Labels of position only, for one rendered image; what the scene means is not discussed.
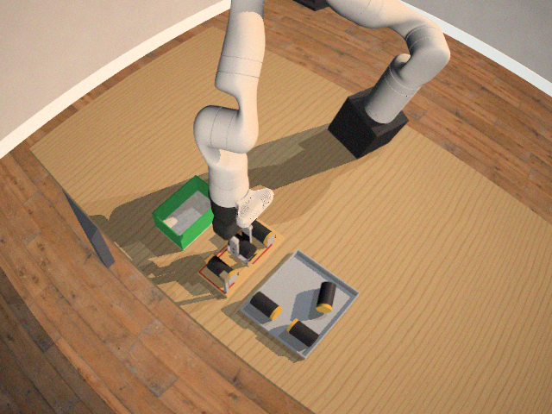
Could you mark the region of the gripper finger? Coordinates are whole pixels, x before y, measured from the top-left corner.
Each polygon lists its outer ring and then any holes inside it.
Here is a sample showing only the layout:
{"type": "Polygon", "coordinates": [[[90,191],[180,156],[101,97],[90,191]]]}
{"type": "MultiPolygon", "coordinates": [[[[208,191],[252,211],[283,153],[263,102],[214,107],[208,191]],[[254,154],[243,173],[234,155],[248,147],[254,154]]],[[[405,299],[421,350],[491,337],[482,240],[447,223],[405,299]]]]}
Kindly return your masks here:
{"type": "Polygon", "coordinates": [[[252,228],[253,226],[250,224],[246,228],[242,228],[242,232],[241,232],[242,237],[244,237],[246,240],[248,240],[251,243],[252,243],[252,228]]]}
{"type": "Polygon", "coordinates": [[[229,240],[229,245],[230,245],[230,252],[234,254],[236,257],[238,257],[240,255],[239,239],[233,236],[229,240]]]}

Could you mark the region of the black cylinder with yellow end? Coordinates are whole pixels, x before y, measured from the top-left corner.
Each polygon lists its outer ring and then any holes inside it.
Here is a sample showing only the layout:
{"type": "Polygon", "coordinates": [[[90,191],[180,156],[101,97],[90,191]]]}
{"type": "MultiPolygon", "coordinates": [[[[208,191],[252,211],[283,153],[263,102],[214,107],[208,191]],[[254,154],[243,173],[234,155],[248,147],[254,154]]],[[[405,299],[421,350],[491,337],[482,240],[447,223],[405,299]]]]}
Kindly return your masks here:
{"type": "Polygon", "coordinates": [[[267,246],[267,240],[274,233],[256,220],[254,220],[251,225],[253,226],[252,236],[267,246]]]}
{"type": "Polygon", "coordinates": [[[307,327],[305,324],[301,323],[297,320],[297,318],[292,321],[286,331],[308,347],[310,347],[319,337],[319,334],[307,327]]]}
{"type": "Polygon", "coordinates": [[[272,320],[274,320],[282,311],[282,308],[279,305],[274,303],[262,292],[256,292],[250,300],[250,304],[272,320]]]}
{"type": "Polygon", "coordinates": [[[322,313],[330,313],[336,293],[336,284],[325,281],[321,284],[317,300],[316,310],[322,313]]]}
{"type": "Polygon", "coordinates": [[[238,233],[234,236],[239,239],[240,255],[249,260],[256,252],[257,247],[238,233]]]}
{"type": "Polygon", "coordinates": [[[208,261],[207,268],[210,269],[218,277],[223,270],[229,274],[229,277],[231,277],[236,272],[233,268],[231,268],[224,261],[219,259],[216,255],[208,261]]]}

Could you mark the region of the green open-top box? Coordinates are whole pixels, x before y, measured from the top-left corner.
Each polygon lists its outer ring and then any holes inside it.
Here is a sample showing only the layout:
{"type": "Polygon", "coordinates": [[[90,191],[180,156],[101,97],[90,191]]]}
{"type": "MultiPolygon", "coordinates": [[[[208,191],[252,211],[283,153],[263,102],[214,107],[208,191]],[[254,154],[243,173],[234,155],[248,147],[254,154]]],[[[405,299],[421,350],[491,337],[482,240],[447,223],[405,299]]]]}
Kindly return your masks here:
{"type": "Polygon", "coordinates": [[[208,190],[195,175],[152,212],[156,228],[183,251],[212,224],[208,190]]]}

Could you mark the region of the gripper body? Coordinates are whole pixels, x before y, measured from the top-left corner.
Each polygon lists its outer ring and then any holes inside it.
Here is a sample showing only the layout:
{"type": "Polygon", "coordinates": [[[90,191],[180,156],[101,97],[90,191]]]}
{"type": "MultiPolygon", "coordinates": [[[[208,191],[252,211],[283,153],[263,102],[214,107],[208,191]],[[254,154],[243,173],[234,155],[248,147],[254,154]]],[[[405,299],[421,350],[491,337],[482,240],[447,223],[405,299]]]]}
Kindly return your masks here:
{"type": "Polygon", "coordinates": [[[233,190],[216,188],[209,179],[208,194],[214,214],[213,230],[225,241],[249,226],[273,201],[273,191],[268,188],[250,190],[248,177],[233,190]]]}

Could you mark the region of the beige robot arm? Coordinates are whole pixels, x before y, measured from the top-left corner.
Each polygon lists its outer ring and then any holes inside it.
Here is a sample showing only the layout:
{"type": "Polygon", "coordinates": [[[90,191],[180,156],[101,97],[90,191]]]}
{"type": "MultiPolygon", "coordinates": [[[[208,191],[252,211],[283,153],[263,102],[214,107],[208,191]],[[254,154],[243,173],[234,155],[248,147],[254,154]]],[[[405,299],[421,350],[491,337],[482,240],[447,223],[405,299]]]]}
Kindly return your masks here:
{"type": "MultiPolygon", "coordinates": [[[[398,0],[324,1],[351,22],[364,28],[388,27],[406,41],[410,54],[397,55],[364,100],[366,113],[376,122],[391,122],[449,62],[449,47],[440,27],[398,0]]],[[[222,190],[233,190],[246,181],[246,152],[258,138],[256,98],[265,52],[264,2],[230,3],[215,87],[235,97],[239,109],[208,105],[193,124],[210,182],[222,190]]]]}

